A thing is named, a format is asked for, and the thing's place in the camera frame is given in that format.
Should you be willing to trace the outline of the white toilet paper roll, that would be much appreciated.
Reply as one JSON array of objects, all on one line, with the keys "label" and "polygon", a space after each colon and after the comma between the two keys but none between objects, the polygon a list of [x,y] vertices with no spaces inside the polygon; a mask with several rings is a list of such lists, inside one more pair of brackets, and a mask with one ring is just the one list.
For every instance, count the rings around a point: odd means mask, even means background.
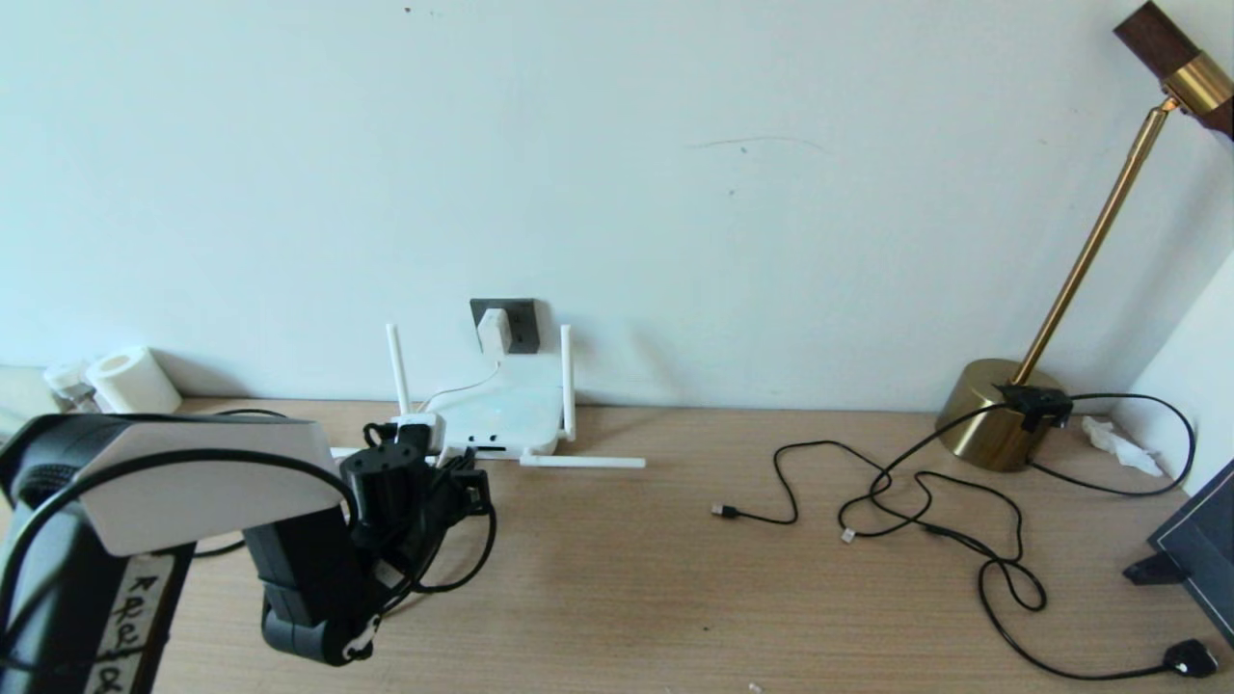
[{"label": "white toilet paper roll", "polygon": [[88,366],[85,378],[101,398],[105,412],[172,414],[181,394],[146,346],[109,353]]}]

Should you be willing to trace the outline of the grey wall socket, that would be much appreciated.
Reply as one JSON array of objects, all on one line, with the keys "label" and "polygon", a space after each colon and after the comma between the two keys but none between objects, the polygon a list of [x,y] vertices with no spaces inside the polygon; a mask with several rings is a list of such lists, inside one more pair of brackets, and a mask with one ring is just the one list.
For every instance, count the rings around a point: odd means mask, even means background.
[{"label": "grey wall socket", "polygon": [[510,354],[534,354],[540,348],[540,331],[533,298],[471,298],[471,320],[479,328],[485,312],[503,310],[508,320]]}]

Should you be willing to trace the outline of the white router with antennas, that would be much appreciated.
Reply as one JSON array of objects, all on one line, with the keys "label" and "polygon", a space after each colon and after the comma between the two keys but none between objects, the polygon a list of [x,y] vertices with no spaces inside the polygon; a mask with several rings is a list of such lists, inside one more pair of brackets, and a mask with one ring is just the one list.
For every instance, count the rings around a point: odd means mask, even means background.
[{"label": "white router with antennas", "polygon": [[[560,374],[552,382],[533,383],[510,375],[513,356],[495,364],[494,373],[471,387],[447,389],[413,406],[405,375],[404,356],[396,325],[387,324],[389,363],[395,375],[399,412],[438,412],[445,421],[445,448],[428,456],[444,466],[448,458],[466,449],[479,461],[520,461],[528,468],[643,469],[644,458],[559,454],[558,445],[578,440],[578,390],[575,389],[573,325],[561,325]],[[395,435],[387,421],[366,425],[362,437],[379,445]]]}]

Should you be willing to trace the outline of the crumpled white tissue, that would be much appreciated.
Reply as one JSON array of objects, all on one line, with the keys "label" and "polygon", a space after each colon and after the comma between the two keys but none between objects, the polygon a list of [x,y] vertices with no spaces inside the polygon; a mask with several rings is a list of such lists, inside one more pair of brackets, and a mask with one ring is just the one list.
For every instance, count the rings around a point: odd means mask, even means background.
[{"label": "crumpled white tissue", "polygon": [[1098,451],[1103,451],[1116,457],[1120,466],[1141,470],[1150,477],[1164,477],[1164,472],[1157,466],[1156,458],[1150,451],[1141,448],[1132,440],[1124,438],[1111,421],[1098,420],[1093,416],[1081,417],[1081,430],[1088,440],[1088,445]]}]

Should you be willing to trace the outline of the black clip on lamp base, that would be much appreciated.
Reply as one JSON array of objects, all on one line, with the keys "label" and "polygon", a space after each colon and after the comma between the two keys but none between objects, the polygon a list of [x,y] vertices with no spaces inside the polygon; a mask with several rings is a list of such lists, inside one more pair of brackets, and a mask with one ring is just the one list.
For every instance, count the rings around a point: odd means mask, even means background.
[{"label": "black clip on lamp base", "polygon": [[1027,387],[997,384],[1006,408],[1021,414],[1021,429],[1037,432],[1041,429],[1062,429],[1074,412],[1074,400],[1058,387]]}]

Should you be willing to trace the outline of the black clip stand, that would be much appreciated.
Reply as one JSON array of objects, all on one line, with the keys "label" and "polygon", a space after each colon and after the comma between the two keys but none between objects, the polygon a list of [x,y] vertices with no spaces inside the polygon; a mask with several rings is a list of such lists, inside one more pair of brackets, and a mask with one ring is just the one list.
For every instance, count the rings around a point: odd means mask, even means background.
[{"label": "black clip stand", "polygon": [[1190,571],[1164,550],[1128,566],[1122,575],[1137,587],[1178,585],[1190,580]]}]

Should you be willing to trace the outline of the small clear jar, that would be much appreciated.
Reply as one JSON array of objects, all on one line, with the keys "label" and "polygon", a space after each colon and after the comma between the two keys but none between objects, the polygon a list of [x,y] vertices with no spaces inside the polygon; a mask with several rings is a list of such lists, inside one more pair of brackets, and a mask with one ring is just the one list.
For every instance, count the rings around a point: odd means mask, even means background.
[{"label": "small clear jar", "polygon": [[52,391],[62,412],[100,412],[95,387],[89,382],[83,361],[62,361],[44,368],[44,385]]}]

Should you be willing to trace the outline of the brass desk lamp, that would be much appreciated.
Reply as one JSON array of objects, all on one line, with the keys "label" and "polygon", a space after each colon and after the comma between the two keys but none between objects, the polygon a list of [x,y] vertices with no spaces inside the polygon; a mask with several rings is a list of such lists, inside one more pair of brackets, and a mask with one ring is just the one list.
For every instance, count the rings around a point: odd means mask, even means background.
[{"label": "brass desk lamp", "polygon": [[[1234,144],[1234,77],[1199,48],[1157,0],[1144,0],[1116,25],[1113,35],[1150,70],[1162,98],[1141,120],[1106,201],[1022,359],[970,361],[953,384],[951,395],[938,414],[935,432],[951,454],[970,466],[986,470],[1024,470],[1053,431],[1023,431],[1021,414],[1006,408],[1004,396],[996,385],[1013,383],[1062,389],[1061,382],[1040,368],[1046,347],[1053,343],[1111,236],[1167,120],[1177,114],[1190,116]],[[1070,396],[1074,403],[1077,400]]]}]

